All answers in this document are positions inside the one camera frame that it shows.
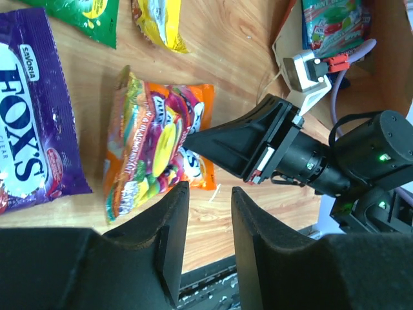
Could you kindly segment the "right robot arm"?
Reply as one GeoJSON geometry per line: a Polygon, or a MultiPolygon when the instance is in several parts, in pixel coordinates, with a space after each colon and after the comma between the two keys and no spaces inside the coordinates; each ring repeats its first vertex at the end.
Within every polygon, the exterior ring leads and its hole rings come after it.
{"type": "Polygon", "coordinates": [[[360,125],[328,143],[303,132],[299,109],[267,95],[244,116],[189,135],[184,146],[251,184],[309,186],[334,199],[346,233],[412,232],[412,125],[393,110],[350,114],[360,125]]]}

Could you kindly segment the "red brown paper bag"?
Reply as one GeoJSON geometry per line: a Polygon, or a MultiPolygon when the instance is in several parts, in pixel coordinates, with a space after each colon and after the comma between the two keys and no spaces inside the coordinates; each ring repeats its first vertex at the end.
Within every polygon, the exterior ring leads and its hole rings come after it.
{"type": "MultiPolygon", "coordinates": [[[[295,1],[274,42],[274,53],[281,52],[287,30],[302,30],[302,4],[295,1]]],[[[365,57],[376,45],[375,39],[360,44],[353,54],[320,58],[328,64],[327,77],[332,89],[327,93],[337,101],[337,93],[351,64],[365,57]]],[[[393,110],[350,114],[336,120],[328,145],[339,168],[350,178],[350,192],[356,187],[380,187],[389,191],[412,179],[412,125],[393,110]]]]}

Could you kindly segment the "yellow snack pack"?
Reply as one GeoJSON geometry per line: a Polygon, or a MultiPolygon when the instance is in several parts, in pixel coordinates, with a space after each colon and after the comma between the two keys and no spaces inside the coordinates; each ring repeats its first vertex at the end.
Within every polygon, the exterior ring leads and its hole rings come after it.
{"type": "Polygon", "coordinates": [[[181,0],[133,0],[131,7],[135,24],[153,44],[189,53],[179,33],[181,0]]]}

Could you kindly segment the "orange Fox's candy bag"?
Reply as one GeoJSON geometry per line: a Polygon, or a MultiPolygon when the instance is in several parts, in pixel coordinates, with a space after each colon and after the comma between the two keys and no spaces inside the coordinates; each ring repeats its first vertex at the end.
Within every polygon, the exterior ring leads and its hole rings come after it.
{"type": "Polygon", "coordinates": [[[210,127],[214,99],[211,84],[162,85],[138,78],[128,65],[122,69],[103,174],[109,222],[181,181],[216,189],[213,163],[184,146],[190,135],[210,127]]]}

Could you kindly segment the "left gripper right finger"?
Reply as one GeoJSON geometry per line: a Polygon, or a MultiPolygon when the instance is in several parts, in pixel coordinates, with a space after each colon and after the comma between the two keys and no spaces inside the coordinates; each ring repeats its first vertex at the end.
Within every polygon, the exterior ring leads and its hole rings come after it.
{"type": "Polygon", "coordinates": [[[411,309],[412,237],[328,234],[313,240],[232,189],[242,309],[411,309]]]}

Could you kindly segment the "teal mint Fox's candy bag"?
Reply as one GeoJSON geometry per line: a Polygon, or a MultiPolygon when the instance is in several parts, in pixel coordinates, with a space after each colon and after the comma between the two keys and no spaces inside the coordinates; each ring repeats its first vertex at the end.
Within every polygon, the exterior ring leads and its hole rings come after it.
{"type": "Polygon", "coordinates": [[[302,43],[318,58],[352,54],[370,36],[373,1],[302,1],[302,43]]]}

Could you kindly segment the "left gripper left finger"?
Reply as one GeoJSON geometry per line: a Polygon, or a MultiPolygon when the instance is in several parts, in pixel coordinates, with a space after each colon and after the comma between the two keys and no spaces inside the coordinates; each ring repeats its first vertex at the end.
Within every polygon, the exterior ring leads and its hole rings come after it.
{"type": "Polygon", "coordinates": [[[189,209],[182,181],[104,234],[85,228],[1,230],[2,309],[174,309],[189,209]]]}

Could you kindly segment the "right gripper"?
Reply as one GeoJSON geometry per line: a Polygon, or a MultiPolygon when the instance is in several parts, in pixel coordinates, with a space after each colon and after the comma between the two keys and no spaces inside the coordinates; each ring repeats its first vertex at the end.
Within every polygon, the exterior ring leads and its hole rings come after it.
{"type": "Polygon", "coordinates": [[[250,112],[189,135],[185,147],[237,178],[260,184],[305,185],[318,194],[344,195],[350,178],[324,143],[301,131],[303,118],[290,102],[267,94],[250,112]]]}

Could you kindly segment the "purple Fox's candy bag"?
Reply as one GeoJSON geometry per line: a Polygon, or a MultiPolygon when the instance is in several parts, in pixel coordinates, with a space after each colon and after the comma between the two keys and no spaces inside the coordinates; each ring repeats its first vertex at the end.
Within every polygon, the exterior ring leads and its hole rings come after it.
{"type": "Polygon", "coordinates": [[[88,194],[74,112],[43,8],[1,14],[1,212],[88,194]]]}

